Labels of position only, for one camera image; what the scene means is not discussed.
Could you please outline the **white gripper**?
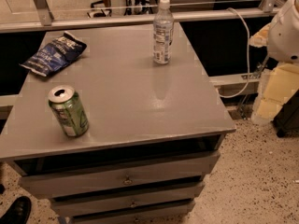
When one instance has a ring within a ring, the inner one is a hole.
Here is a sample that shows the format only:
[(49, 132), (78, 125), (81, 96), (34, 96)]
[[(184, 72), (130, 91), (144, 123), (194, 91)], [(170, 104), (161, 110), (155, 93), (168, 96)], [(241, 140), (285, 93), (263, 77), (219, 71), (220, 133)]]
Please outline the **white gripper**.
[(299, 10), (298, 0), (287, 0), (270, 24), (249, 39), (256, 48), (266, 47), (268, 55), (279, 63), (272, 71), (265, 69), (258, 87), (251, 120), (265, 125), (299, 90)]

